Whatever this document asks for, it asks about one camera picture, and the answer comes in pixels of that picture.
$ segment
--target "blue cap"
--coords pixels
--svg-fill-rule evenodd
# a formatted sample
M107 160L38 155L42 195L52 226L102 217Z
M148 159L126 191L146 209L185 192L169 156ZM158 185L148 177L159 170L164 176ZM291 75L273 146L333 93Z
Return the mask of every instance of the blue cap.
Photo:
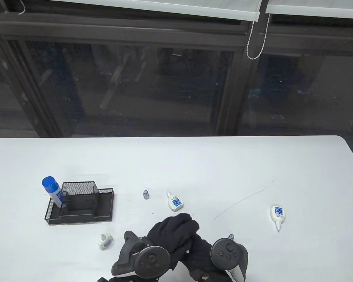
M59 185L55 178L52 176L47 176L42 180L42 185L48 193L54 193L59 189Z

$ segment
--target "thumbstick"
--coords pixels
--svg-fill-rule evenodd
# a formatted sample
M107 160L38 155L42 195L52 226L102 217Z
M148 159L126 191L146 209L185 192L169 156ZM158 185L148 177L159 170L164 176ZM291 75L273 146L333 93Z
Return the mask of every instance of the thumbstick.
M148 257L148 260L149 260L150 262L155 262L155 255L150 255L150 256Z
M232 244L227 244L226 249L227 249L228 251L233 251L233 250L234 250Z

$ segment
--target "white glue bottle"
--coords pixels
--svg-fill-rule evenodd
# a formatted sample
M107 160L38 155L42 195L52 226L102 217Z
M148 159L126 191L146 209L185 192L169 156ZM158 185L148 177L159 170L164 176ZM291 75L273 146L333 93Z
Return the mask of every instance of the white glue bottle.
M101 234L98 245L101 250L104 250L105 248L111 245L113 240L114 239L111 234L109 233Z
M285 220L285 212L284 209L280 206L273 206L271 208L271 218L276 224L277 231L280 232L281 223Z
M178 211L179 209L183 208L183 203L181 200L178 199L177 196L174 196L171 192L166 190L166 195L169 198L168 200L168 204L169 204L169 208L172 211Z

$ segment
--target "small glass vial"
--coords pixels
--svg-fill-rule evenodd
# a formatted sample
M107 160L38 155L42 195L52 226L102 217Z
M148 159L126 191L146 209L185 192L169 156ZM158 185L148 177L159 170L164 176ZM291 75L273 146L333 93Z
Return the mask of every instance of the small glass vial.
M144 190L144 192L143 192L143 196L144 196L144 199L145 199L145 200L149 199L149 193L148 193L148 190Z

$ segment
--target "white controller grip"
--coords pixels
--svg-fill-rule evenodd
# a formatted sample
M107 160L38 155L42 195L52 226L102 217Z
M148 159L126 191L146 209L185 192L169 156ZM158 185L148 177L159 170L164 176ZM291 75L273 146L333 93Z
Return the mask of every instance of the white controller grip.
M245 278L243 277L241 268L237 266L236 268L232 270L228 270L229 273L232 275L234 281L236 282L245 282Z

